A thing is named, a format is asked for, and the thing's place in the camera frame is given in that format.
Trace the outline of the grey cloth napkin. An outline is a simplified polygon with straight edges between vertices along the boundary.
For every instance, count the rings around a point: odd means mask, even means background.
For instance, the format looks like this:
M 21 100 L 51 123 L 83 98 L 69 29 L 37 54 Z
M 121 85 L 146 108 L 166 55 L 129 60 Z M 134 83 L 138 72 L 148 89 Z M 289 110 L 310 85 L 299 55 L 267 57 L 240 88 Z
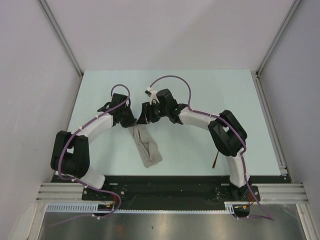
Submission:
M 152 138 L 145 125 L 131 127 L 130 134 L 145 168 L 157 165 L 163 160 L 158 144 Z

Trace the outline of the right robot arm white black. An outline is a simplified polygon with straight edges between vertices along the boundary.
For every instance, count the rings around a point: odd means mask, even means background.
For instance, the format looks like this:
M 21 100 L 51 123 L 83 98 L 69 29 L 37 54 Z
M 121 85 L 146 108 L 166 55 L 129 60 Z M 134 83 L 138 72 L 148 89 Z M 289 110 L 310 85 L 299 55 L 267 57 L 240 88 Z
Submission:
M 247 150 L 248 135 L 233 113 L 224 110 L 214 115 L 193 110 L 187 104 L 178 103 L 167 88 L 156 91 L 148 87 L 145 94 L 149 101 L 142 104 L 138 124 L 156 123 L 167 117 L 173 124 L 191 125 L 209 131 L 217 151 L 226 157 L 231 196 L 237 201 L 247 197 L 250 176 L 244 166 L 243 154 Z

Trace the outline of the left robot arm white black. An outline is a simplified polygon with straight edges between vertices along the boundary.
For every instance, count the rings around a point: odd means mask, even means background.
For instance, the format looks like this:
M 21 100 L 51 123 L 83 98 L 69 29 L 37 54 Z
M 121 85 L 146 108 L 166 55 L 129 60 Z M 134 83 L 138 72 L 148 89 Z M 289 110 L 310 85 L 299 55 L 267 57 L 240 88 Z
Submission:
M 114 93 L 110 102 L 98 109 L 97 114 L 75 132 L 59 131 L 56 134 L 50 167 L 87 186 L 100 200 L 110 196 L 111 188 L 105 184 L 106 177 L 91 166 L 90 144 L 116 124 L 123 128 L 132 127 L 136 119 L 130 108 L 130 98 Z

